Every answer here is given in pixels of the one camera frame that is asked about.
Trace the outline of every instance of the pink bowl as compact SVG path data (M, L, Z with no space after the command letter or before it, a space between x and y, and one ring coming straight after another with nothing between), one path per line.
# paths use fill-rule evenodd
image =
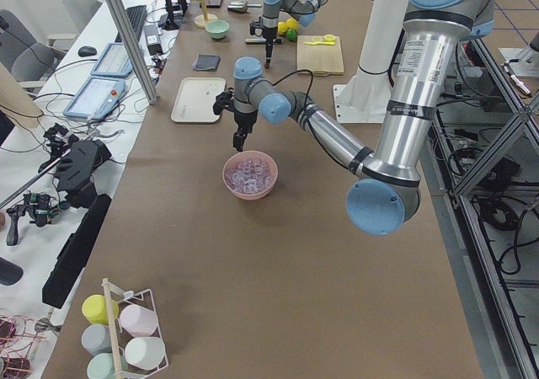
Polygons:
M248 161L250 158L252 159L260 159L263 162L266 162L269 167L269 175L272 178L271 186L266 187L260 192L257 192L256 194L243 194L240 192L237 192L234 190L234 187L229 184L227 181L226 174L229 170L233 168L237 168L237 166L240 163L243 163L245 161ZM235 154L234 156L230 157L227 162L225 163L225 166L222 169L222 180L225 183L226 187L232 192L237 198L241 198L242 200L258 200L260 198L265 197L267 194L270 193L270 191L275 186L275 181L277 181L277 164L275 163L275 160L268 156L266 153L257 152L255 150L249 150L246 152L240 152L238 154Z

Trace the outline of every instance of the small bowl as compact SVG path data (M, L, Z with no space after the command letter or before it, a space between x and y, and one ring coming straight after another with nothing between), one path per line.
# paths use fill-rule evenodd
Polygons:
M230 24L222 19L216 19L205 25L205 31L210 34L214 40L221 40L228 34Z
M237 168L239 164L247 162L249 159L261 160L262 162L266 163L268 165L268 169L263 171L263 176L266 175L270 178L269 180L269 186L265 185L265 188L263 187L261 191L253 193L253 194L247 194L238 192L234 189L232 186L232 182L230 180L230 177L227 176L228 172L234 168ZM277 181L277 175L279 174L277 170L277 164L275 163L275 160L268 156L265 153L262 152L256 152L255 150L250 150L246 152L240 152L238 154L235 154L234 156L230 157L227 162L225 163L225 166L222 169L222 180L225 183L226 187L232 192L237 198L241 198L242 200L259 200L260 198L265 197L267 194L270 193L270 191L275 186L275 182Z

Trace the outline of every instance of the yellow cup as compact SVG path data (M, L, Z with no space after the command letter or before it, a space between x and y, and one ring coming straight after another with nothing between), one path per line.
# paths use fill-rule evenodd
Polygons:
M118 303L112 301L112 310L115 314L115 318L118 318L120 308ZM107 307L104 303L103 295L91 295L86 298L83 303L83 315L90 322L90 324L109 324L107 318Z

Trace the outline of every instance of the label sticker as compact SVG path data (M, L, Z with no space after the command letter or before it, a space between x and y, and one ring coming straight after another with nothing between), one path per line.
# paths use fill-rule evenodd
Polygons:
M451 44L439 40L406 43L397 76L416 77L420 82L442 84L451 59Z
M400 103L390 99L387 103L387 112L391 115L411 116L422 120L433 120L436 115L436 108Z

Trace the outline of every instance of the keyboard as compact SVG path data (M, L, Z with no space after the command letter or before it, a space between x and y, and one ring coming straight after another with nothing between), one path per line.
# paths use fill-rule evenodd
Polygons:
M144 28L144 23L146 22L146 6L135 6L128 7L126 10L127 17L131 22L131 27L135 33L136 40L138 41L142 35L142 29ZM120 33L116 36L115 42L121 42Z

